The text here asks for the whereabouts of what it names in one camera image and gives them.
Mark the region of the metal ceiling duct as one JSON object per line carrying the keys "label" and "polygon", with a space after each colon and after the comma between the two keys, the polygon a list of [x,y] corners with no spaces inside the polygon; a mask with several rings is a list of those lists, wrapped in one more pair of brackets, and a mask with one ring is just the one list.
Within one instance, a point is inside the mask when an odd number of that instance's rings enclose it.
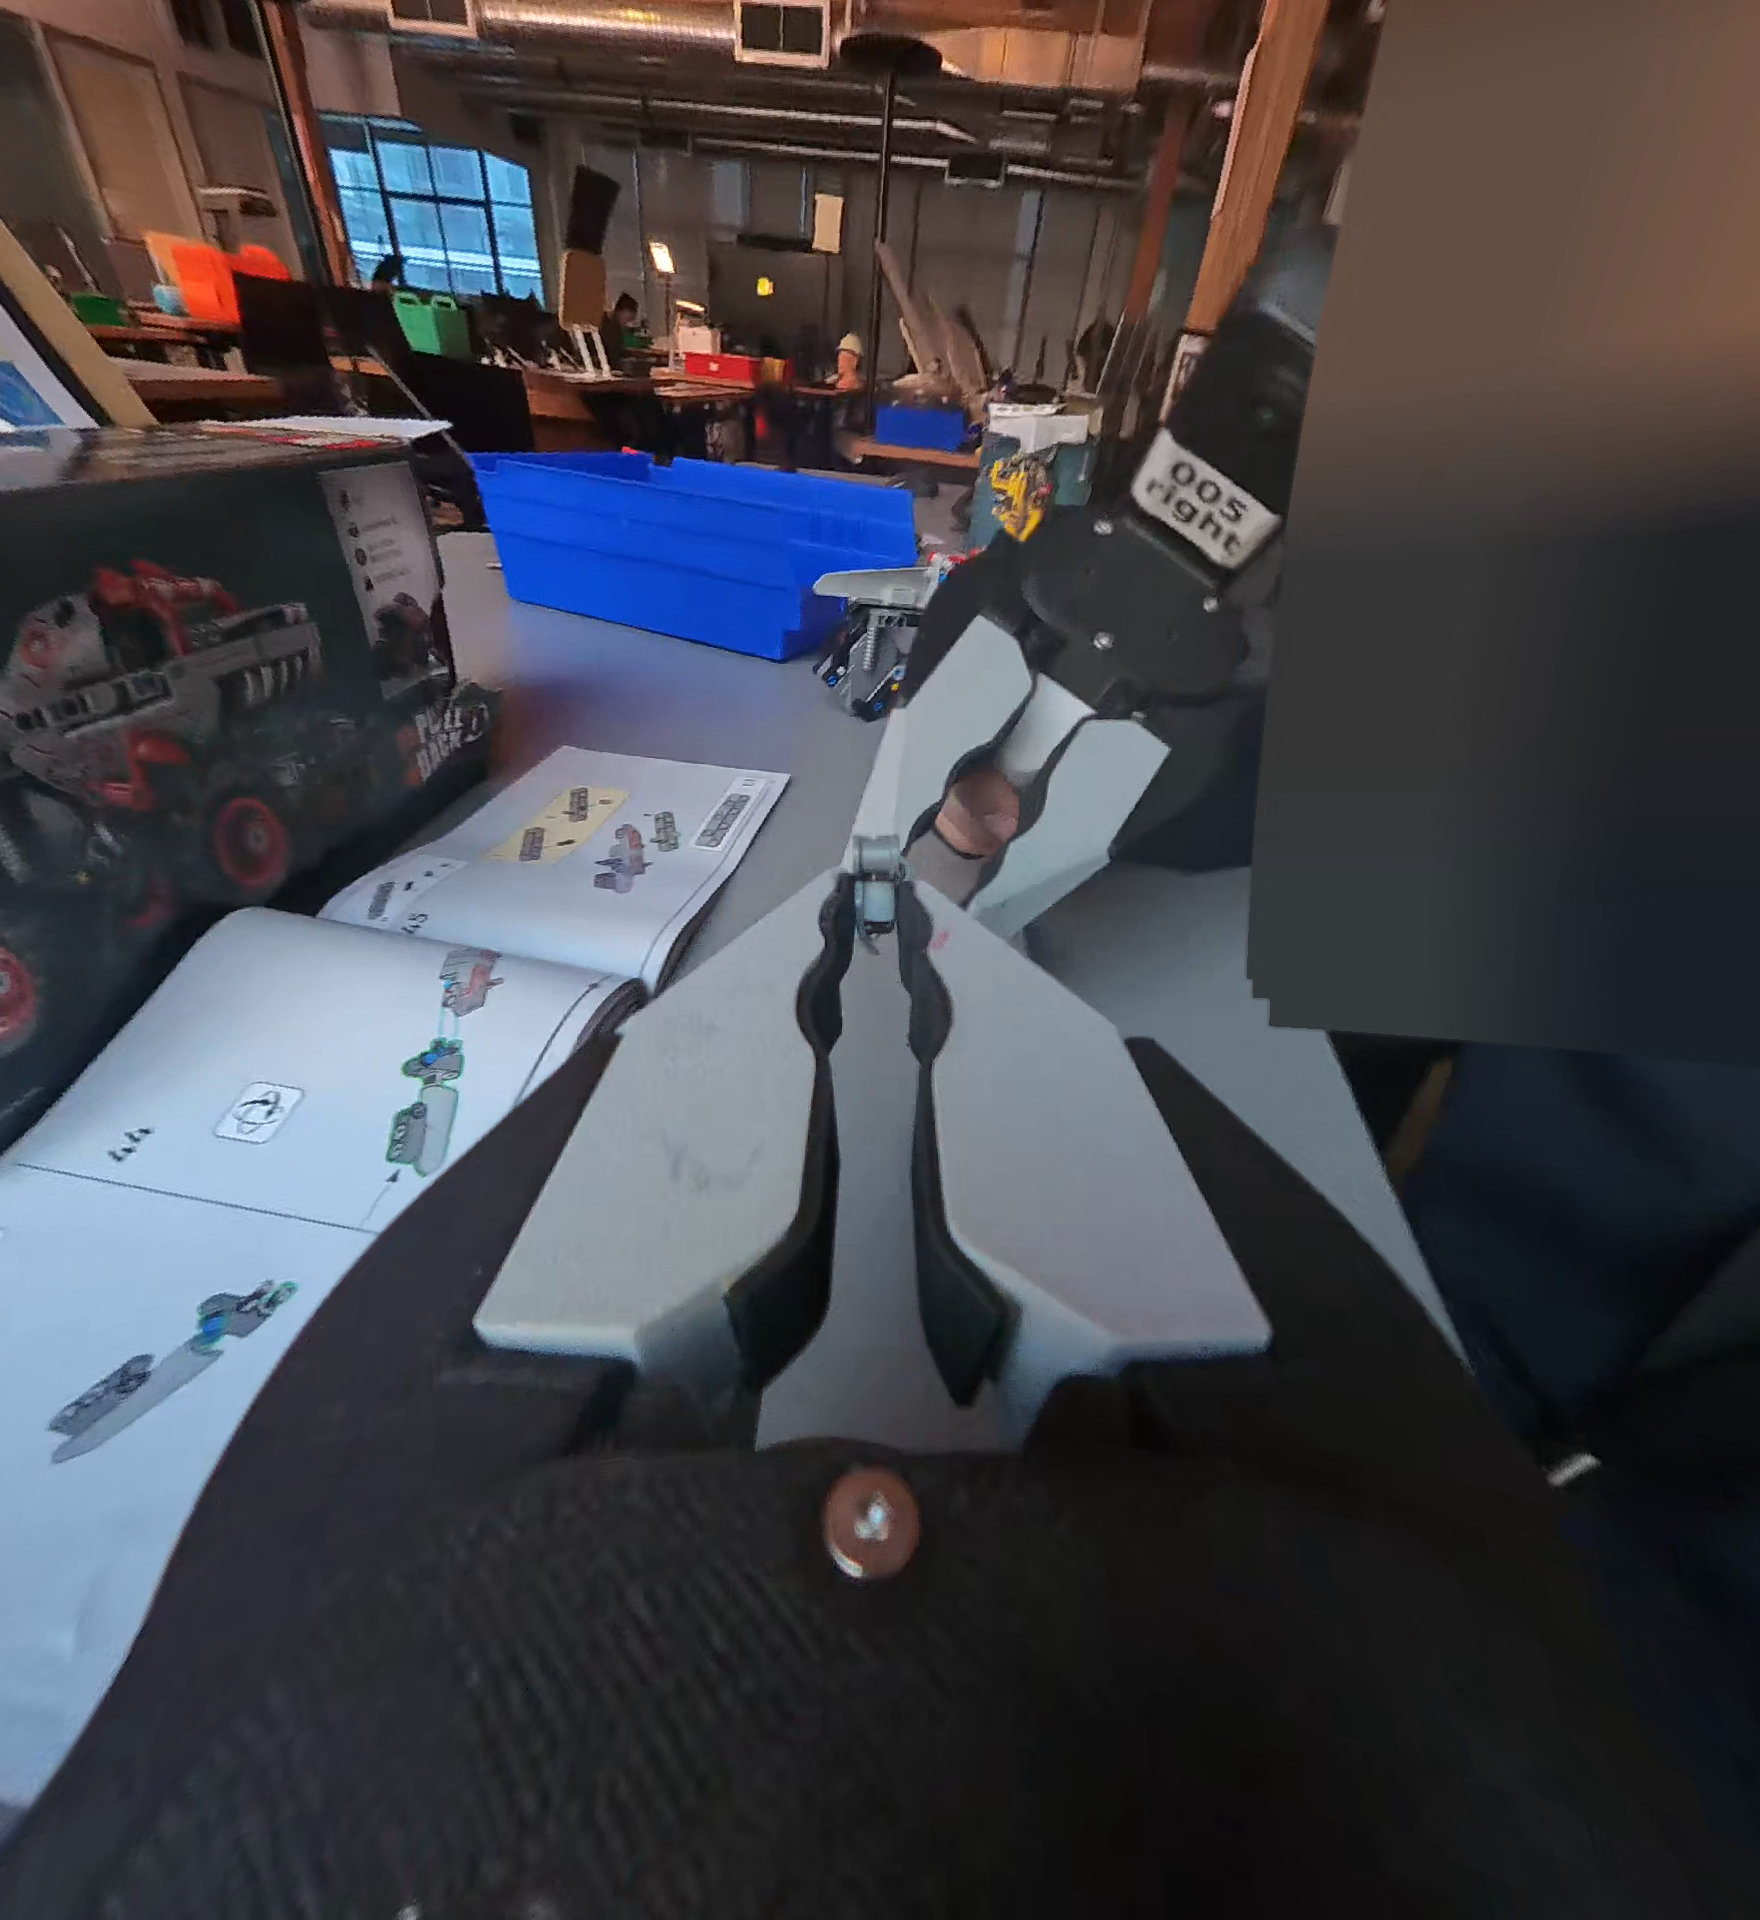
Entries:
{"label": "metal ceiling duct", "polygon": [[488,39],[603,50],[830,60],[844,9],[815,2],[478,2]]}

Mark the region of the yellow black printed box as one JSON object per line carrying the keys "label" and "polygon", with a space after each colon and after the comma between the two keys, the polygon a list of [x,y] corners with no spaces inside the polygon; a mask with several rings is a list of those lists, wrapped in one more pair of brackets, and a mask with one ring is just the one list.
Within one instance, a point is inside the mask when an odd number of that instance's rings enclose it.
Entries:
{"label": "yellow black printed box", "polygon": [[985,414],[976,493],[976,543],[998,535],[1027,541],[1060,505],[1091,493],[1097,414],[1060,403],[992,403]]}

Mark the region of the blue plastic bin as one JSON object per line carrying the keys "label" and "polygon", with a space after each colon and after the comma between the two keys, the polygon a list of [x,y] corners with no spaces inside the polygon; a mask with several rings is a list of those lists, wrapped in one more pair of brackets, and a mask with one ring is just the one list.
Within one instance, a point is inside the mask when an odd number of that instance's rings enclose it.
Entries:
{"label": "blue plastic bin", "polygon": [[828,574],[915,568],[908,492],[645,453],[475,453],[508,595],[748,659],[825,646]]}

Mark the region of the black lego set box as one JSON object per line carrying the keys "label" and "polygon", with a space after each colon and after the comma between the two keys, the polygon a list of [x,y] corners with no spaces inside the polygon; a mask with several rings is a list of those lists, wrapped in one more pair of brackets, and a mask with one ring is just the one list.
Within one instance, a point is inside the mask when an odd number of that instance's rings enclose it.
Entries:
{"label": "black lego set box", "polygon": [[479,783],[434,470],[364,426],[0,434],[0,1155],[221,913]]}

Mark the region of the large grid window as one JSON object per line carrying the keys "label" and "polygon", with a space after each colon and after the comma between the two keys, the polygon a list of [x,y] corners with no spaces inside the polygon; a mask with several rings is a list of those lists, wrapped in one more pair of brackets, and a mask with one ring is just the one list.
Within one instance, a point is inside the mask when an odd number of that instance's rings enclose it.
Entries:
{"label": "large grid window", "polygon": [[411,292],[545,294],[528,167],[387,116],[323,115],[348,252],[364,284]]}

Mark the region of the black computer monitor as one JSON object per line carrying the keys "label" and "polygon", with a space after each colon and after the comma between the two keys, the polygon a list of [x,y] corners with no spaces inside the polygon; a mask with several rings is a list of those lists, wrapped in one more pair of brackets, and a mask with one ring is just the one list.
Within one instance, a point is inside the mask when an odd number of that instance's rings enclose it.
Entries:
{"label": "black computer monitor", "polygon": [[388,292],[248,272],[232,282],[248,371],[325,371],[335,356],[388,363],[408,352]]}

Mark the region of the person's dark blue clothing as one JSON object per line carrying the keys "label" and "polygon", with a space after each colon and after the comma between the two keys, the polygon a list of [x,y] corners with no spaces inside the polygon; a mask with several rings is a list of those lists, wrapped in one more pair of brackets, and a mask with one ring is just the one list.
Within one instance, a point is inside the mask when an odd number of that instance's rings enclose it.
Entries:
{"label": "person's dark blue clothing", "polygon": [[1501,1421],[1563,1487],[1635,1699],[1760,1868],[1760,1069],[1335,1034]]}

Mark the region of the person's right hand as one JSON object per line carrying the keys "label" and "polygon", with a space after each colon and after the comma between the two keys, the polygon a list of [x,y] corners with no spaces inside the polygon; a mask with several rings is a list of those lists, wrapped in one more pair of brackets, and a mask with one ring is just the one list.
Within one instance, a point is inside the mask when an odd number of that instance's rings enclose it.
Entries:
{"label": "person's right hand", "polygon": [[964,858],[985,858],[1019,828],[1019,791],[996,766],[980,764],[953,781],[933,819],[933,835]]}

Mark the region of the grey lego beam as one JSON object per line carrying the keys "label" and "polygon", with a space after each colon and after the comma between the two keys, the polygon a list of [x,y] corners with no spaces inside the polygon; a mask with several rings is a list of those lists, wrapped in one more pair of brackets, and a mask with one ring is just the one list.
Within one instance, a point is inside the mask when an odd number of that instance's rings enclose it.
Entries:
{"label": "grey lego beam", "polygon": [[852,833],[844,848],[850,929],[861,948],[876,951],[896,932],[899,900],[910,885],[903,843],[889,833]]}

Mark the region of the open lego instruction booklet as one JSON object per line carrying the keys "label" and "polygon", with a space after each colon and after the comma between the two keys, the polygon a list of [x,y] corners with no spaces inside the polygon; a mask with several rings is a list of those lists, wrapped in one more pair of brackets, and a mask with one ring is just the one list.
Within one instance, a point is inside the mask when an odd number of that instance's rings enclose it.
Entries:
{"label": "open lego instruction booklet", "polygon": [[314,918],[223,918],[4,1153],[0,1800],[112,1686],[327,1295],[659,986],[786,786],[563,748]]}

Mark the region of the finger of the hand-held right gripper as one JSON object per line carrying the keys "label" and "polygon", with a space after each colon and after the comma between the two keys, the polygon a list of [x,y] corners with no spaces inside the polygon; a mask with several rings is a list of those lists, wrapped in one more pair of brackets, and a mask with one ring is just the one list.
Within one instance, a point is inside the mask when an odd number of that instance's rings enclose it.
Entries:
{"label": "finger of the hand-held right gripper", "polygon": [[1109,861],[1165,756],[1165,742],[1133,715],[1027,704],[996,754],[1017,801],[1015,828],[988,858],[966,912],[1010,941],[1076,892]]}
{"label": "finger of the hand-held right gripper", "polygon": [[1029,704],[1034,674],[1019,641],[978,613],[882,721],[850,833],[889,833],[915,845],[953,781],[996,764],[1011,723]]}

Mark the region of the orange plastic bin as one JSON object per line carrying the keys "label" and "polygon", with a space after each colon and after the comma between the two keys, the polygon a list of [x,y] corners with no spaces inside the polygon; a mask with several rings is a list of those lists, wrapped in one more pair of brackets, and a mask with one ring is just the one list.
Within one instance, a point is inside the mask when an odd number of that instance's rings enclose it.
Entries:
{"label": "orange plastic bin", "polygon": [[227,250],[220,243],[144,229],[143,243],[154,286],[177,294],[177,311],[195,323],[236,326],[239,323],[238,277],[291,279],[291,270],[261,243]]}

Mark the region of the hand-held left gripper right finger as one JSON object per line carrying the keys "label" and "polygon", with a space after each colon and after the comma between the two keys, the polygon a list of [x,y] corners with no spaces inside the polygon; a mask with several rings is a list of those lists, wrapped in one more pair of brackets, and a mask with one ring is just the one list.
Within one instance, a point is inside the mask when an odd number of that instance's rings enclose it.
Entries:
{"label": "hand-held left gripper right finger", "polygon": [[948,1396],[1241,1357],[1271,1324],[1117,1028],[905,882],[915,1298]]}

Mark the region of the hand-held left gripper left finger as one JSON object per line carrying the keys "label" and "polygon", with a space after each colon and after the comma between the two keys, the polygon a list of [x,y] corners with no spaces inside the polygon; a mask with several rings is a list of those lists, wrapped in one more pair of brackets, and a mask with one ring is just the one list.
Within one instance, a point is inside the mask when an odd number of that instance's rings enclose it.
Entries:
{"label": "hand-held left gripper left finger", "polygon": [[830,1297],[842,874],[621,1030],[475,1315],[504,1350],[765,1387]]}

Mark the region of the black pole lamp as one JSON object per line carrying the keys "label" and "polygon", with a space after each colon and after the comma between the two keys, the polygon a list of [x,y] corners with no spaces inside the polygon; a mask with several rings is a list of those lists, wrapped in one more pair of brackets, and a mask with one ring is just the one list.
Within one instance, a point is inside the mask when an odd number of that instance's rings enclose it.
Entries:
{"label": "black pole lamp", "polygon": [[874,156],[871,257],[865,312],[865,420],[872,421],[880,383],[880,323],[884,319],[886,279],[880,266],[880,245],[893,204],[893,161],[896,137],[903,129],[900,95],[926,82],[942,70],[942,56],[931,45],[910,32],[889,28],[848,30],[837,52],[837,67],[859,77],[879,92],[879,143]]}

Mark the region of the partly built lego model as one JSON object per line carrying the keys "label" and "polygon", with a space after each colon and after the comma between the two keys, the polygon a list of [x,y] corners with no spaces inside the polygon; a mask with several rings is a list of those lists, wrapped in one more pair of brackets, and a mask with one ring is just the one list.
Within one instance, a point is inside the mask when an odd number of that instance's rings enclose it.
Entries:
{"label": "partly built lego model", "polygon": [[846,713],[876,721],[893,705],[920,615],[960,560],[935,551],[913,567],[842,571],[815,582],[819,596],[844,604],[815,674]]}

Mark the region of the wooden post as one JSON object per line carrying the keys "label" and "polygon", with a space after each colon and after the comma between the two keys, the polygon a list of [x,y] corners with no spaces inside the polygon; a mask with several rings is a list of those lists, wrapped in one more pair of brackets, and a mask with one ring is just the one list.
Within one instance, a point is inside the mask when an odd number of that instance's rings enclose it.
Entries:
{"label": "wooden post", "polygon": [[1185,337],[1207,338],[1217,331],[1263,245],[1328,7],[1328,2],[1265,2],[1260,11],[1233,99]]}

